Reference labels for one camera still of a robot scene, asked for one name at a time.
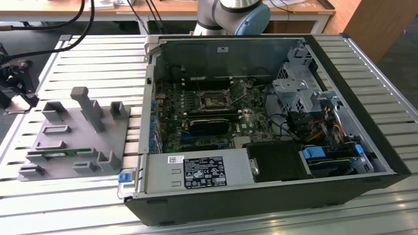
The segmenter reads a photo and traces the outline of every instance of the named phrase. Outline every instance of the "wooden desk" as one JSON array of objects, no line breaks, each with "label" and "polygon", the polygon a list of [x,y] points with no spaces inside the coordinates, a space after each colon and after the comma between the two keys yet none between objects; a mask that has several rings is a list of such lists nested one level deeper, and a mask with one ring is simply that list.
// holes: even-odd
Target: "wooden desk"
[{"label": "wooden desk", "polygon": [[[165,21],[195,21],[197,12],[196,2],[176,0],[153,0],[157,11]],[[288,10],[291,21],[313,21],[311,33],[321,33],[328,17],[333,10],[325,10],[316,0],[307,0],[309,5],[292,4]],[[66,21],[77,13],[80,0],[8,0],[0,8],[0,21]],[[137,10],[144,22],[152,21],[148,6],[142,0],[136,0],[133,8]],[[287,12],[271,8],[271,20],[285,21]],[[133,21],[134,16],[128,6],[116,6],[114,9],[97,10],[94,21]],[[88,21],[89,12],[84,12],[80,21]]]}]

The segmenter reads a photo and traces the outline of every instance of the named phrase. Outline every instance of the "aluminum table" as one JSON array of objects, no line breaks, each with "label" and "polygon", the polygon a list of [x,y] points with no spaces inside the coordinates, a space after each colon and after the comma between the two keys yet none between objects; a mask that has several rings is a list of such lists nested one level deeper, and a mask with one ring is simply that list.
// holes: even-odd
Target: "aluminum table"
[{"label": "aluminum table", "polygon": [[[60,41],[56,48],[77,38]],[[125,208],[116,196],[117,176],[18,182],[17,170],[44,119],[40,110],[46,101],[58,100],[65,107],[76,106],[69,98],[73,86],[86,86],[89,97],[101,106],[118,100],[130,105],[122,167],[134,166],[145,80],[144,36],[88,36],[70,51],[50,56],[40,75],[40,103],[29,114],[17,116],[0,146],[0,233],[416,234],[416,110],[349,38],[339,35],[315,35],[315,38],[404,160],[411,177],[340,206],[165,227],[144,226]]]}]

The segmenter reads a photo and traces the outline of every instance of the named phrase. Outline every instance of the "power supply label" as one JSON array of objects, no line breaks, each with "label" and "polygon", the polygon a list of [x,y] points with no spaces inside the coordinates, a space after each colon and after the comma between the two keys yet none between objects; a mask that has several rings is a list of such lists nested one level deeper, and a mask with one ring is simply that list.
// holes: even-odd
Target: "power supply label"
[{"label": "power supply label", "polygon": [[221,157],[193,158],[183,160],[184,187],[187,189],[208,188],[227,185]]}]

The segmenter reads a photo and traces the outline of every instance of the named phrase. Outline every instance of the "yellow wire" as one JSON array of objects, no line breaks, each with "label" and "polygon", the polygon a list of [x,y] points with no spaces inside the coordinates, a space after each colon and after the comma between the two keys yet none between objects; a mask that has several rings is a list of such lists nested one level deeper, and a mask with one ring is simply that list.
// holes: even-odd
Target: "yellow wire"
[{"label": "yellow wire", "polygon": [[339,128],[339,126],[337,125],[333,125],[336,128],[337,128],[337,131],[339,131],[339,133],[340,133],[340,128]]},{"label": "yellow wire", "polygon": [[320,132],[317,132],[317,134],[315,134],[315,135],[307,140],[307,142],[309,142],[312,139],[317,138],[317,137],[321,135],[323,132],[324,132],[323,130],[321,130]]}]

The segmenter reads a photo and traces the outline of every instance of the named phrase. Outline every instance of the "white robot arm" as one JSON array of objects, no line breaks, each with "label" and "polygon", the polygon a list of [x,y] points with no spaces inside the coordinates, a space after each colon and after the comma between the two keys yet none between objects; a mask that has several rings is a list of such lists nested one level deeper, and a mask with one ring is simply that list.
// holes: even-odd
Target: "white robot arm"
[{"label": "white robot arm", "polygon": [[261,0],[199,0],[193,35],[256,35],[269,16]]}]

